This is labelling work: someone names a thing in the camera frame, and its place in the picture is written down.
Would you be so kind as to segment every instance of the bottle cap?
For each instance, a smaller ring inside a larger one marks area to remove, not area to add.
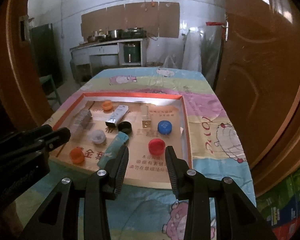
[[[123,132],[127,135],[130,134],[132,132],[131,123],[129,123],[127,121],[123,121],[123,122],[119,123],[118,124],[118,131]]]
[[[84,161],[83,151],[79,147],[72,149],[69,155],[73,164],[79,164]]]
[[[169,121],[163,120],[158,123],[158,132],[161,134],[169,134],[172,131],[172,124]]]
[[[103,143],[106,140],[106,135],[103,130],[94,130],[89,133],[90,140],[95,144]]]
[[[161,155],[164,153],[166,144],[163,140],[156,138],[152,139],[148,144],[149,152],[153,155]]]
[[[110,111],[113,108],[111,100],[104,101],[101,106],[103,111]]]

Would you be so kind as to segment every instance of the black bottle cap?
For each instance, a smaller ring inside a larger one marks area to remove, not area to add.
[[[123,132],[125,134],[130,134],[132,132],[131,123],[124,121],[118,124],[118,131]]]

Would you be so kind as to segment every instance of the white wall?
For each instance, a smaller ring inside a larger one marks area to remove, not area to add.
[[[69,49],[75,47],[81,36],[81,15],[119,4],[143,2],[144,0],[29,0],[29,16],[35,17],[32,25],[53,24],[56,45],[59,50],[62,72],[66,80],[72,79]],[[203,26],[203,30],[213,33],[216,27],[205,27],[206,21],[224,21],[223,0],[154,0],[178,2],[180,4],[180,34],[178,39],[159,38],[150,40],[147,61],[164,62],[167,55],[175,55],[177,67],[183,58],[183,36],[190,27]]]

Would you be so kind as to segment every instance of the orange door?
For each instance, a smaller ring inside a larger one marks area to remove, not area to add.
[[[300,167],[300,102],[289,125],[251,175],[256,196],[267,192]]]
[[[18,130],[40,126],[53,113],[27,40],[27,2],[5,0],[0,6],[0,101]]]
[[[216,94],[253,168],[300,101],[300,12],[291,0],[226,0]]]

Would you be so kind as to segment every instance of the blue bottle cap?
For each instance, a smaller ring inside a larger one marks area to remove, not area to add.
[[[172,124],[167,121],[163,120],[158,123],[158,132],[161,134],[169,134],[172,131]]]

